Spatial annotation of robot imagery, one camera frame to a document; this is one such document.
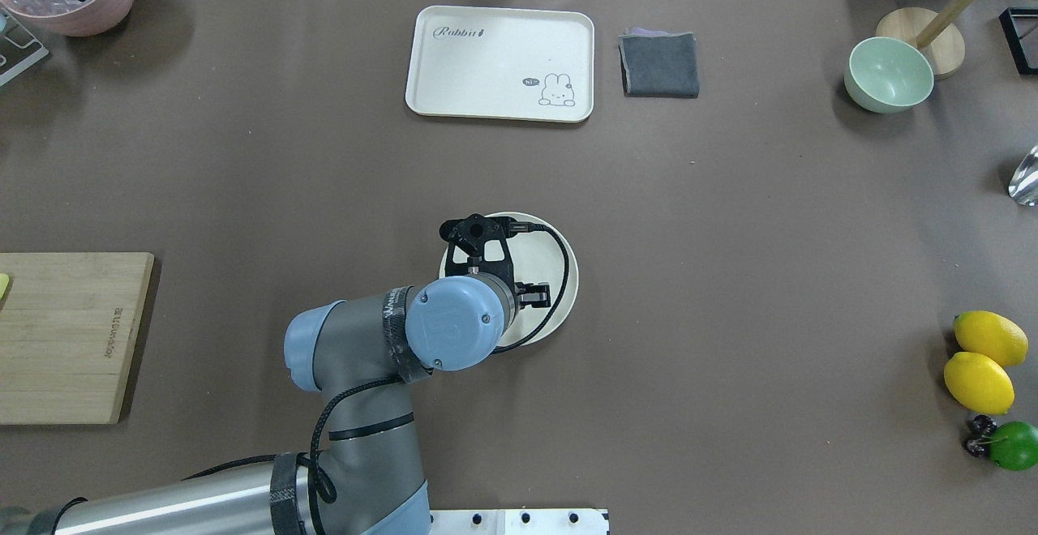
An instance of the green bowl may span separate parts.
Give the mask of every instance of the green bowl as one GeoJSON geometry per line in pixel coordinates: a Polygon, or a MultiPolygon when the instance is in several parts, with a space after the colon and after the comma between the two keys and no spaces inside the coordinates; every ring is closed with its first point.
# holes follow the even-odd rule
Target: green bowl
{"type": "Polygon", "coordinates": [[[850,52],[844,85],[851,99],[869,111],[895,113],[930,97],[933,69],[908,43],[873,36],[850,52]]]}

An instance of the wooden cutting board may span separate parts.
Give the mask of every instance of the wooden cutting board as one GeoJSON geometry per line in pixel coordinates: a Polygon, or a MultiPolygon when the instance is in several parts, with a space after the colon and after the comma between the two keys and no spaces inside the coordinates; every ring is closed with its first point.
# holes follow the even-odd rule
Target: wooden cutting board
{"type": "Polygon", "coordinates": [[[0,253],[0,424],[118,422],[152,253],[0,253]]]}

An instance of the wooden base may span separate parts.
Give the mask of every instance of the wooden base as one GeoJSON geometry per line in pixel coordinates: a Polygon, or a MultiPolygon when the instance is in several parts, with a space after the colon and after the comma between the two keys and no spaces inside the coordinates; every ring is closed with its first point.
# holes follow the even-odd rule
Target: wooden base
{"type": "MultiPolygon", "coordinates": [[[[936,18],[937,12],[926,8],[901,8],[883,17],[876,26],[877,36],[893,36],[916,47],[916,36],[926,28],[926,25],[936,18]]],[[[962,39],[962,33],[955,25],[950,24],[945,32],[941,32],[930,43],[928,47],[920,49],[920,52],[930,61],[933,68],[933,76],[936,79],[945,79],[962,66],[966,57],[966,44],[962,39]]]]}

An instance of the lemon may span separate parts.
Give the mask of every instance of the lemon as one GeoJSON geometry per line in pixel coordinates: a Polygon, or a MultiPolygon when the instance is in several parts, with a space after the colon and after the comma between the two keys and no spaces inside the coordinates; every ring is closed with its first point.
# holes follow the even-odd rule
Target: lemon
{"type": "Polygon", "coordinates": [[[987,416],[1009,411],[1015,399],[1006,370],[978,352],[952,355],[945,365],[945,384],[957,402],[987,416]]]}
{"type": "Polygon", "coordinates": [[[1028,336],[993,312],[975,310],[956,316],[955,340],[963,350],[990,356],[1003,367],[1019,365],[1028,355],[1028,336]]]}

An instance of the black frame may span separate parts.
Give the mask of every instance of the black frame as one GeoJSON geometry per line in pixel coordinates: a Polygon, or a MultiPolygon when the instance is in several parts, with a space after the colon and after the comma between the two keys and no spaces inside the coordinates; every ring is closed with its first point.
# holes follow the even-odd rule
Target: black frame
{"type": "Polygon", "coordinates": [[[1023,44],[1020,43],[1020,32],[1016,29],[1015,18],[1029,19],[1038,24],[1038,9],[1036,8],[1006,8],[999,16],[1002,22],[1002,32],[1006,33],[1006,42],[1009,43],[1009,52],[1013,54],[1013,61],[1016,62],[1016,71],[1020,75],[1038,75],[1038,62],[1028,61],[1028,55],[1023,51],[1023,44]]]}

